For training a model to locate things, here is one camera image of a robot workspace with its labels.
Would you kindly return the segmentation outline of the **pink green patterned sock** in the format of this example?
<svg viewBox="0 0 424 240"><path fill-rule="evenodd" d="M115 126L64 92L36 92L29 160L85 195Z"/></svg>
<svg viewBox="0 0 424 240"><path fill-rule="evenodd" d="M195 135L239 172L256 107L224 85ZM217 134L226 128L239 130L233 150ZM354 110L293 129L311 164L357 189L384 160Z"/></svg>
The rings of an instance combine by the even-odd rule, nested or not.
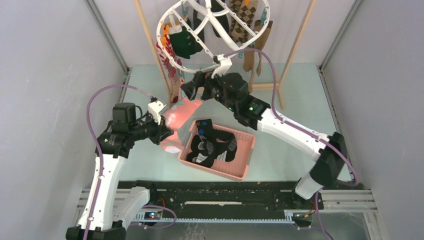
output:
<svg viewBox="0 0 424 240"><path fill-rule="evenodd" d="M160 143L165 152L176 154L183 149L178 130L192 117L202 103L199 99L189 100L184 97L164 114L166 126L174 132Z"/></svg>

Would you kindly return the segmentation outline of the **black blue white sock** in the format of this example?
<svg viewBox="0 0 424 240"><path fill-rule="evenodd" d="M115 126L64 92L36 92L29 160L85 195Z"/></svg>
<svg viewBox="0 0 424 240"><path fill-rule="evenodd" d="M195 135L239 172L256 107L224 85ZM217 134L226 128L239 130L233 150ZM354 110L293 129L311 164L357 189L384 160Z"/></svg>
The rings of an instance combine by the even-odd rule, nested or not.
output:
<svg viewBox="0 0 424 240"><path fill-rule="evenodd" d="M185 160L189 163L211 168L217 157L217 138L210 118L195 121L197 134L191 139Z"/></svg>

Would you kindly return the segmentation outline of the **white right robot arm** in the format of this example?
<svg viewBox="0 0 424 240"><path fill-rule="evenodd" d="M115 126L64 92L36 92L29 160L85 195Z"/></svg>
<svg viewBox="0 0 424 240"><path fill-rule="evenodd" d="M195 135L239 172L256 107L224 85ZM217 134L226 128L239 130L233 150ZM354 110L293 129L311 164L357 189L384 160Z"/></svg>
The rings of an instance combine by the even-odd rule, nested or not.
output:
<svg viewBox="0 0 424 240"><path fill-rule="evenodd" d="M197 72L192 81L183 83L180 88L190 100L196 98L199 88L203 88L201 100L216 100L243 126L275 136L315 162L290 196L291 204L297 209L308 206L322 188L331 187L346 164L346 144L341 134L315 132L286 118L269 103L252 96L248 83L239 73L211 77L205 72Z"/></svg>

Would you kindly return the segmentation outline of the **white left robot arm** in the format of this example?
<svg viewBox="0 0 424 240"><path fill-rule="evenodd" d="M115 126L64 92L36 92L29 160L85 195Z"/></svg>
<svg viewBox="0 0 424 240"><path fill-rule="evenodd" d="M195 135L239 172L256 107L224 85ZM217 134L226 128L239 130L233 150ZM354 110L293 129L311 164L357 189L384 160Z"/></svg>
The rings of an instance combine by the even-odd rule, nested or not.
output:
<svg viewBox="0 0 424 240"><path fill-rule="evenodd" d="M153 100L141 117L137 117L137 109L134 103L116 104L106 129L95 138L98 145L93 181L77 225L66 231L67 240L124 240L131 220L139 210L143 206L156 206L158 194L136 186L114 209L120 175L135 142L149 139L159 145L174 133L166 126L163 116L166 104Z"/></svg>

